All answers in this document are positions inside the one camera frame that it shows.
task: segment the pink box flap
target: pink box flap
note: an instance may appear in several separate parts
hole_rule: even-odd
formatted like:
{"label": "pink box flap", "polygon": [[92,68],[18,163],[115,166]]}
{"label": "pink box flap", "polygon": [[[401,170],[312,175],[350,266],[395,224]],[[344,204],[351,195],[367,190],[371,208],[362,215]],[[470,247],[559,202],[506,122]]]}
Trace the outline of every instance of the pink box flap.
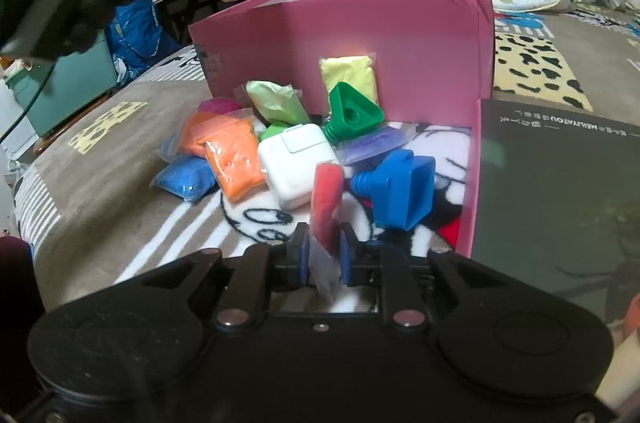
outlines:
{"label": "pink box flap", "polygon": [[248,0],[190,31],[214,96],[272,80],[322,114],[320,58],[371,53],[388,120],[468,127],[491,94],[491,0]]}

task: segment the dark gray book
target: dark gray book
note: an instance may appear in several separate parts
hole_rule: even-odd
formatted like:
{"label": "dark gray book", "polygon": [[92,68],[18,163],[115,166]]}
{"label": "dark gray book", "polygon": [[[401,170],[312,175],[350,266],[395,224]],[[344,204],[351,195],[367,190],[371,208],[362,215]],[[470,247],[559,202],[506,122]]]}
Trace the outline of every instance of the dark gray book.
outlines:
{"label": "dark gray book", "polygon": [[640,293],[640,127],[483,100],[472,259],[597,314]]}

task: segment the screw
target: screw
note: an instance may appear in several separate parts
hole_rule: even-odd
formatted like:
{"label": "screw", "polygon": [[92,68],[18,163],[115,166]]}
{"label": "screw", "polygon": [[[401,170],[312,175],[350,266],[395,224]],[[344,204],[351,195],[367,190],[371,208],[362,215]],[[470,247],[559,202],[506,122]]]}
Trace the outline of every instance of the screw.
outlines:
{"label": "screw", "polygon": [[66,418],[59,412],[49,412],[45,418],[45,423],[66,423]]}
{"label": "screw", "polygon": [[394,322],[399,326],[415,327],[425,321],[424,313],[415,309],[403,309],[394,313]]}
{"label": "screw", "polygon": [[244,324],[249,320],[249,313],[242,311],[241,309],[231,308],[220,311],[216,318],[218,319],[218,322],[223,324],[223,326],[233,327]]}
{"label": "screw", "polygon": [[582,412],[575,417],[574,423],[596,423],[596,416],[591,412]]}

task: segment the blue square bolt head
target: blue square bolt head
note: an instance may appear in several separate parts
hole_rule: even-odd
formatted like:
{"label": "blue square bolt head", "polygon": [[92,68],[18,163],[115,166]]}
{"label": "blue square bolt head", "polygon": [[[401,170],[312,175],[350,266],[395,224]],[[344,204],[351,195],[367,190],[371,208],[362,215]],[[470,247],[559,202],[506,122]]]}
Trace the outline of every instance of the blue square bolt head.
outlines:
{"label": "blue square bolt head", "polygon": [[371,199],[378,226],[408,230],[431,212],[435,172],[431,156],[396,149],[374,171],[354,175],[351,190]]}

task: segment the cartoon print fabric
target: cartoon print fabric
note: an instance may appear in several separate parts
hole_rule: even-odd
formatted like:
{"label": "cartoon print fabric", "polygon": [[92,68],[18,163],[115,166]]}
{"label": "cartoon print fabric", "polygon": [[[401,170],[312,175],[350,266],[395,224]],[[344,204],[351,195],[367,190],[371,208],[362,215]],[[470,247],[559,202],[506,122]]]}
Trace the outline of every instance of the cartoon print fabric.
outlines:
{"label": "cartoon print fabric", "polygon": [[569,64],[550,40],[497,33],[494,91],[535,96],[593,111]]}
{"label": "cartoon print fabric", "polygon": [[640,20],[636,16],[623,15],[622,13],[610,12],[597,6],[578,6],[578,10],[567,13],[567,16],[578,19],[580,22],[600,26],[612,31],[617,31],[623,35],[640,37]]}
{"label": "cartoon print fabric", "polygon": [[[433,156],[436,159],[433,209],[411,231],[376,226],[370,203],[348,190],[342,196],[340,221],[351,223],[359,240],[376,239],[394,243],[408,255],[424,257],[430,250],[452,250],[456,244],[462,212],[469,142],[468,129],[421,125],[418,126],[415,138],[405,145],[405,148],[413,150],[417,155]],[[140,262],[140,255],[145,253],[148,244],[138,253],[135,250],[130,263],[114,282],[144,273],[204,247],[218,247],[225,257],[237,257],[251,244],[273,239],[288,240],[296,225],[306,223],[309,219],[308,205],[285,212],[279,208],[267,188],[240,203],[232,204],[216,187],[214,194],[205,197],[201,203],[205,204],[204,208],[186,228],[179,231],[169,228],[171,240],[165,241],[168,250],[160,251],[160,255],[145,255],[146,262]],[[190,215],[186,212],[187,208],[183,207],[185,211],[180,211],[180,216]],[[338,291],[334,304],[328,305],[321,301],[314,289],[307,288],[285,297],[280,295],[276,306],[282,310],[339,312],[369,310],[374,307],[372,302],[373,299],[368,298],[359,288],[343,288]]]}
{"label": "cartoon print fabric", "polygon": [[494,12],[494,26],[496,32],[554,38],[554,34],[545,24],[545,17],[539,13]]}

